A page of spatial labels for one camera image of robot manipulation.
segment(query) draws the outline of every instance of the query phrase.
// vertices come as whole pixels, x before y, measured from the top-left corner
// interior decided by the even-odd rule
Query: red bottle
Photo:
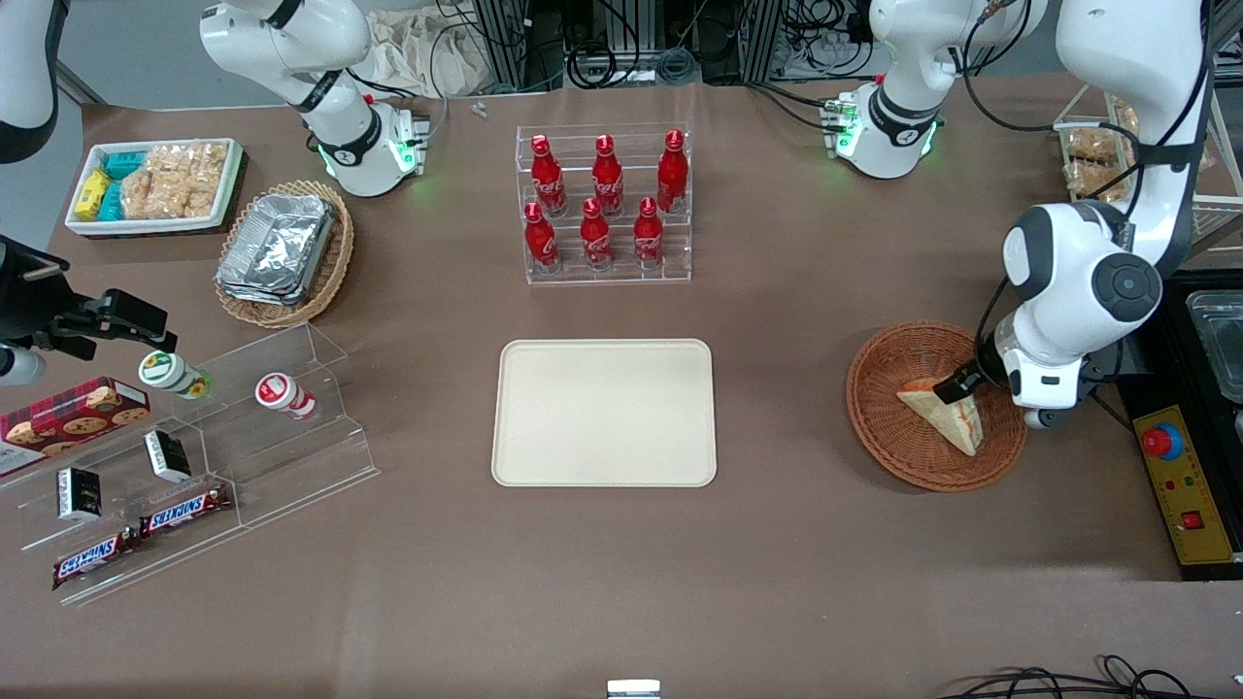
[[[609,244],[609,221],[600,215],[600,203],[594,197],[583,201],[583,225],[578,233],[583,236],[583,252],[587,266],[603,272],[613,266],[613,246]]]
[[[656,165],[656,205],[661,211],[681,213],[686,208],[686,178],[691,172],[682,147],[686,134],[676,128],[665,134],[665,152]]]
[[[600,136],[595,139],[595,164],[592,167],[592,180],[595,182],[595,199],[605,216],[615,216],[622,211],[622,163],[613,154],[613,137]]]
[[[665,238],[665,225],[656,216],[656,200],[644,197],[639,201],[639,219],[634,221],[634,257],[639,269],[651,271],[665,261],[661,244]]]
[[[561,254],[557,251],[552,224],[544,220],[543,209],[536,201],[527,204],[523,215],[527,219],[527,249],[531,250],[536,271],[542,275],[557,274],[561,271]]]
[[[543,209],[549,216],[559,216],[566,213],[566,179],[561,174],[561,163],[552,154],[548,137],[536,134],[531,137],[531,152],[536,159],[531,163],[531,179],[536,184],[536,197],[543,204]]]

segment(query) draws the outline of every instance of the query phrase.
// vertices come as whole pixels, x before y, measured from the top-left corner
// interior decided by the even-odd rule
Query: round wicker basket
[[[216,286],[216,296],[230,316],[260,327],[278,330],[310,321],[323,312],[328,307],[328,303],[332,302],[333,296],[341,290],[341,284],[346,279],[349,255],[354,251],[354,224],[349,219],[346,203],[331,188],[318,182],[305,180],[277,184],[251,200],[246,205],[246,209],[234,219],[234,224],[229,229],[229,238],[225,239],[224,248],[220,251],[221,260],[229,254],[229,248],[232,246],[234,240],[237,238],[237,229],[241,226],[241,221],[246,218],[246,214],[255,206],[255,201],[259,201],[261,197],[267,194],[319,197],[327,201],[332,201],[337,213],[329,231],[332,238],[328,240],[327,248],[324,248],[323,259],[319,260],[319,269],[316,270],[314,280],[311,284],[311,294],[302,303],[297,306],[276,306],[272,303],[242,301],[226,295],[224,290]]]
[[[993,386],[976,392],[984,440],[967,456],[897,398],[909,382],[942,378],[975,351],[965,330],[938,322],[888,327],[869,340],[850,364],[850,424],[880,465],[897,478],[941,493],[963,493],[999,480],[1023,451],[1027,425],[1009,394]]]

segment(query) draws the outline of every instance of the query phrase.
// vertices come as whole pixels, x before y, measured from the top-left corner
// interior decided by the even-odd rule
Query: cookie box
[[[0,476],[78,444],[98,439],[150,414],[147,394],[99,377],[0,418]]]

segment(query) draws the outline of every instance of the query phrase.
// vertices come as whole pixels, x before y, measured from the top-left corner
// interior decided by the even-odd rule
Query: red button
[[[1144,453],[1150,456],[1165,456],[1173,449],[1173,439],[1170,438],[1170,433],[1155,427],[1144,432],[1140,437],[1140,447],[1144,448]]]

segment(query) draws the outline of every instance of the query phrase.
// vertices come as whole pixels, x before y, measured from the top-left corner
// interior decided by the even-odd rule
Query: table
[[[1047,121],[1076,87],[979,80],[1018,123]],[[58,607],[51,562],[0,529],[0,687],[542,699],[655,677],[670,698],[897,698],[1003,665],[1095,675],[1094,655],[1115,652],[1201,693],[1232,690],[1243,590],[1173,582],[1135,440],[1101,410],[1033,434],[1009,475],[962,495],[895,480],[850,429],[843,386],[863,342],[900,321],[972,327],[1011,224],[1064,198],[1050,137],[993,127],[955,90],[927,159],[875,182],[742,88],[485,101],[486,119],[452,104],[424,178],[349,199],[358,248],[317,325],[352,354],[344,399],[383,475],[81,609]],[[239,139],[251,155],[244,200],[324,179],[292,109],[83,114],[88,146]],[[667,119],[695,129],[695,279],[528,289],[515,128]],[[53,239],[78,291],[119,286],[168,308],[191,362],[264,335],[219,307],[219,246]],[[716,480],[496,485],[498,354],[521,337],[707,342]],[[51,357],[50,378],[6,389],[4,407],[129,376],[143,352],[113,342],[92,364]]]

